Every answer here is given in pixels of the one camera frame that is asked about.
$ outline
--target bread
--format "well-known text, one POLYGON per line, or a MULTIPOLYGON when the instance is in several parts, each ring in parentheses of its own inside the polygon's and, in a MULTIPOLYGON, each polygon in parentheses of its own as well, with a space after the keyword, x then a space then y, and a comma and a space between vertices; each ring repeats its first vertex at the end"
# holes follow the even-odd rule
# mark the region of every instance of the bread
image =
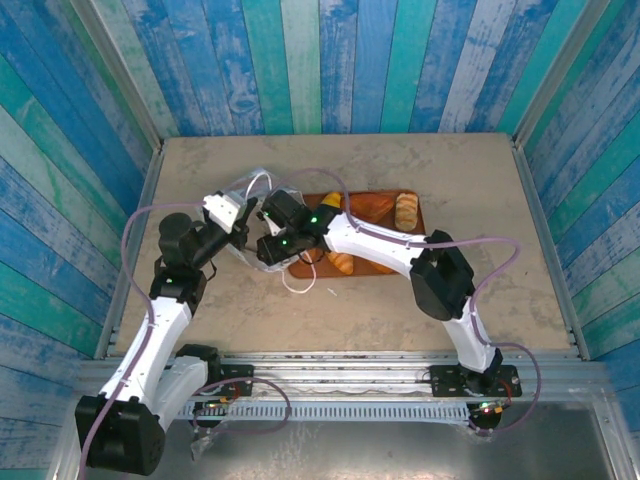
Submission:
MULTIPOLYGON (((358 193, 349 202, 353 216, 369 223, 378 223, 393 208, 393 197, 380 193, 358 193)), ((344 199, 340 206, 346 208, 344 199)))
POLYGON ((340 193, 331 192, 331 193, 328 193, 327 196, 324 197, 322 199, 322 202, 320 202, 320 203, 324 203, 326 205, 331 205, 332 207, 340 208, 340 199, 341 198, 342 198, 342 195, 340 195, 340 193))
POLYGON ((379 272, 381 272, 381 273, 386 273, 386 274, 388 274, 388 273, 393 273, 393 272, 394 272, 393 268, 389 268, 389 267, 387 267, 387 266, 385 266, 385 265, 380 265, 379 263, 372 262, 371 260, 368 260, 368 262, 369 262, 371 265, 373 265, 373 267, 374 267, 376 270, 378 270, 379 272))
POLYGON ((396 228, 410 232, 418 225, 418 195, 401 193, 396 199, 396 228))
POLYGON ((351 275, 353 273, 353 255, 349 255, 348 253, 328 252, 327 258, 334 267, 345 275, 351 275))

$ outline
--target black bracket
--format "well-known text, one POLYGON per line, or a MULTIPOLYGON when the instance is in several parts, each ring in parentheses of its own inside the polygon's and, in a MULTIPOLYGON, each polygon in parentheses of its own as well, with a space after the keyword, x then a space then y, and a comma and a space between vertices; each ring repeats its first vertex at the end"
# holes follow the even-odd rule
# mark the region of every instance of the black bracket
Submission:
POLYGON ((477 388, 468 382, 468 372, 460 365, 432 365, 429 367, 431 376, 431 392, 434 397, 498 397, 506 398, 522 396, 522 386, 518 369, 512 365, 501 365, 493 377, 490 385, 477 388))

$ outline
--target teal wooden plank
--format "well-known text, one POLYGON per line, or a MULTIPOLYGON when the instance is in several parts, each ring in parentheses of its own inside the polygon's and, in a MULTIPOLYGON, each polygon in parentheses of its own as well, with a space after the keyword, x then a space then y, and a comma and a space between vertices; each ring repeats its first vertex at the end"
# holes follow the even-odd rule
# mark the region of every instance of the teal wooden plank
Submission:
POLYGON ((626 0, 611 0, 605 11, 602 13, 602 16, 598 20, 598 23, 596 23, 596 26, 593 28, 593 31, 589 35, 589 38, 587 38, 587 40, 585 41, 582 49, 578 53, 578 56, 573 61, 573 64, 567 71, 565 77, 562 79, 560 86, 553 94, 553 97, 549 101, 549 104, 546 106, 544 113, 540 117, 540 120, 538 120, 538 123, 536 123, 531 136, 527 140, 527 143, 525 145, 525 153, 527 154, 527 156, 530 156, 531 153, 535 150, 536 145, 538 144, 538 141, 540 140, 542 134, 547 129, 549 122, 551 122, 551 119, 555 116, 556 112, 560 108, 560 105, 562 104, 565 96, 584 70, 589 59, 591 58, 591 55, 600 45, 601 40, 606 35, 609 27, 618 15, 618 12, 625 4, 625 1, 626 0))
POLYGON ((111 295, 118 270, 0 156, 0 209, 111 295))
POLYGON ((558 2, 502 115, 499 132, 515 132, 585 5, 585 0, 558 2))
POLYGON ((104 323, 110 296, 3 210, 0 210, 0 262, 95 322, 104 323))
POLYGON ((38 54, 0 4, 0 52, 5 60, 94 171, 100 172, 100 177, 111 193, 118 196, 125 211, 133 212, 144 183, 142 174, 129 159, 117 135, 64 54, 55 45, 49 51, 48 41, 41 41, 38 46, 45 50, 44 54, 38 54))
POLYGON ((640 246, 640 204, 636 204, 564 270, 574 296, 640 246))
MULTIPOLYGON (((637 32, 640 22, 640 5, 637 0, 630 0, 620 9, 615 21, 611 24, 607 35, 585 65, 580 77, 565 95, 562 105, 551 119, 546 131, 538 142, 536 149, 529 155, 531 173, 534 180, 537 170, 553 166, 547 159, 556 151, 556 145, 565 137, 565 131, 576 119, 584 115, 585 99, 593 95, 597 85, 605 75, 615 75, 610 67, 616 61, 625 43, 637 32)), ((597 115, 587 115, 586 119, 596 119, 597 115)))
POLYGON ((317 0, 281 0, 293 132, 322 133, 317 0))
POLYGON ((580 325, 595 320, 640 293, 640 250, 600 275, 572 298, 580 325))
POLYGON ((87 29, 84 27, 84 24, 82 23, 82 20, 80 20, 80 17, 76 13, 75 8, 73 7, 73 5, 71 5, 71 0, 59 0, 59 2, 60 2, 60 6, 64 10, 64 14, 67 17, 67 20, 73 27, 73 31, 78 36, 78 40, 82 44, 82 48, 84 48, 85 52, 89 56, 89 59, 91 60, 91 63, 93 63, 93 65, 98 70, 98 73, 102 78, 102 81, 111 92, 111 95, 113 95, 113 98, 118 104, 118 107, 120 108, 120 110, 122 110, 122 113, 124 113, 124 115, 127 117, 127 121, 129 122, 129 125, 133 129, 133 133, 135 133, 136 137, 138 137, 140 144, 145 149, 145 153, 149 157, 151 157, 151 155, 153 155, 153 148, 149 144, 147 137, 145 136, 142 129, 140 128, 138 119, 133 114, 133 111, 131 110, 131 107, 129 106, 129 103, 127 102, 127 100, 124 98, 124 95, 120 90, 120 87, 118 86, 117 82, 113 78, 113 75, 111 75, 111 72, 109 71, 109 67, 107 67, 107 64, 104 62, 102 55, 100 54, 95 44, 93 43, 93 40, 89 35, 89 32, 87 32, 87 29))
POLYGON ((234 135, 218 59, 200 0, 164 0, 209 135, 234 135))
POLYGON ((163 139, 178 136, 171 110, 121 0, 94 0, 93 3, 138 87, 158 134, 163 139))
POLYGON ((558 0, 518 0, 467 132, 496 130, 558 0))
POLYGON ((640 379, 640 340, 617 348, 600 357, 599 360, 607 365, 611 382, 616 391, 638 385, 638 379, 640 379))
POLYGON ((0 366, 0 417, 61 426, 73 389, 0 366))
POLYGON ((87 356, 73 348, 0 315, 0 365, 74 387, 81 361, 87 356))
POLYGON ((558 243, 580 216, 640 155, 640 112, 578 181, 549 217, 549 229, 558 243))
POLYGON ((0 84, 0 105, 11 114, 78 192, 101 213, 111 228, 117 233, 122 232, 127 223, 124 210, 1 56, 0 84))
MULTIPOLYGON (((0 469, 48 469, 59 435, 55 425, 0 418, 0 469)), ((14 470, 7 471, 5 478, 14 480, 14 470)))
POLYGON ((267 135, 293 133, 280 0, 244 0, 244 20, 267 135))
POLYGON ((407 133, 437 0, 398 0, 380 131, 407 133))
MULTIPOLYGON (((33 2, 34 11, 40 16, 43 23, 48 27, 53 38, 58 42, 62 51, 78 72, 78 75, 87 86, 96 103, 104 113, 107 121, 118 135, 118 139, 126 149, 129 157, 138 170, 146 175, 151 161, 151 149, 146 141, 143 143, 135 135, 131 124, 118 107, 113 95, 102 81, 96 67, 89 59, 87 52, 82 48, 71 24, 64 14, 59 1, 34 1, 19 0, 23 8, 31 9, 33 2)), ((31 19, 32 15, 21 15, 22 21, 31 19)))
POLYGON ((589 355, 598 358, 640 338, 640 296, 635 296, 582 327, 589 355))
POLYGON ((438 132, 465 132, 516 0, 479 0, 442 112, 438 132))
POLYGON ((379 133, 397 0, 358 4, 351 133, 379 133))
POLYGON ((264 135, 241 0, 204 0, 204 12, 238 135, 264 135))
POLYGON ((0 470, 0 480, 45 480, 47 470, 23 468, 13 470, 0 470))
POLYGON ((3 263, 0 289, 0 313, 93 356, 102 331, 100 325, 3 263))
POLYGON ((476 0, 438 0, 409 130, 438 131, 476 0))
POLYGON ((320 0, 322 133, 349 133, 356 57, 357 0, 320 0))
POLYGON ((582 98, 582 107, 549 155, 543 159, 534 152, 532 176, 547 216, 638 110, 640 33, 628 39, 591 94, 582 98))
POLYGON ((0 155, 114 266, 120 265, 120 239, 78 193, 4 108, 0 108, 0 155))

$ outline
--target metal base plate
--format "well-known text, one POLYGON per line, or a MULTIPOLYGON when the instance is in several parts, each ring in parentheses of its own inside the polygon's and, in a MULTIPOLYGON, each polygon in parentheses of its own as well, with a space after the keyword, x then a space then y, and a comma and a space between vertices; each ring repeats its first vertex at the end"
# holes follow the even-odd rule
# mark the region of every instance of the metal base plate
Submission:
POLYGON ((465 384, 460 365, 432 365, 429 367, 429 374, 434 397, 507 397, 504 383, 509 386, 511 397, 522 396, 518 369, 512 365, 500 366, 493 385, 481 394, 471 391, 465 384))

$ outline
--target metal frame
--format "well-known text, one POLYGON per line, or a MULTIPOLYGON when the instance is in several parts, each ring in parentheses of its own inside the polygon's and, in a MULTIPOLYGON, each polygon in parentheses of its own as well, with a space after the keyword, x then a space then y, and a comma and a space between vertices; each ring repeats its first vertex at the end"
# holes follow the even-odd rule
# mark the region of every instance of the metal frame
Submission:
MULTIPOLYGON (((140 194, 140 201, 138 202, 138 208, 146 207, 153 203, 153 197, 156 192, 156 186, 158 185, 158 179, 160 178, 160 172, 162 170, 162 163, 164 161, 165 147, 156 150, 151 157, 149 164, 149 170, 147 171, 147 178, 142 187, 142 193, 140 194)), ((147 219, 149 214, 145 213, 138 218, 138 221, 131 227, 131 233, 129 234, 129 241, 127 243, 127 261, 131 268, 134 269, 138 260, 138 253, 142 245, 142 237, 144 236, 144 230, 147 226, 147 219)), ((116 288, 113 292, 111 299, 111 305, 109 305, 109 311, 102 327, 102 333, 98 340, 98 345, 94 354, 94 358, 103 358, 109 353, 113 353, 112 347, 115 345, 114 335, 117 336, 117 330, 122 321, 122 314, 124 313, 124 307, 127 303, 127 297, 129 296, 129 280, 123 269, 120 269, 118 274, 118 280, 116 282, 116 288)))
POLYGON ((589 349, 584 340, 580 323, 578 322, 578 316, 576 315, 573 302, 571 301, 571 295, 567 289, 567 284, 564 280, 564 274, 562 273, 562 267, 560 266, 560 260, 556 254, 556 248, 553 243, 553 237, 549 230, 549 225, 544 216, 544 210, 540 203, 540 198, 536 191, 535 184, 533 183, 533 177, 529 170, 529 163, 522 147, 517 147, 512 142, 513 159, 518 168, 520 175, 520 181, 522 182, 522 189, 524 195, 529 204, 529 210, 531 211, 531 217, 533 218, 533 224, 536 227, 538 233, 538 240, 540 241, 540 247, 542 248, 542 255, 544 256, 547 268, 549 269, 549 277, 553 289, 556 293, 556 299, 558 300, 558 306, 560 307, 560 313, 567 326, 567 332, 572 337, 577 345, 580 355, 585 360, 589 360, 589 349))
POLYGON ((102 20, 93 0, 71 0, 71 5, 80 17, 89 36, 100 52, 100 56, 107 64, 109 71, 120 87, 122 95, 131 107, 131 111, 136 117, 136 120, 138 120, 145 137, 153 148, 159 148, 162 139, 149 114, 149 109, 144 103, 138 87, 129 72, 129 68, 111 38, 109 29, 107 29, 102 20))
POLYGON ((517 146, 526 144, 527 140, 531 137, 538 120, 540 120, 540 117, 544 114, 553 95, 556 93, 556 90, 558 90, 569 68, 571 68, 571 65, 609 3, 610 0, 589 0, 584 7, 580 17, 567 36, 567 40, 560 50, 560 53, 555 58, 549 72, 529 104, 527 111, 516 127, 513 139, 517 146))

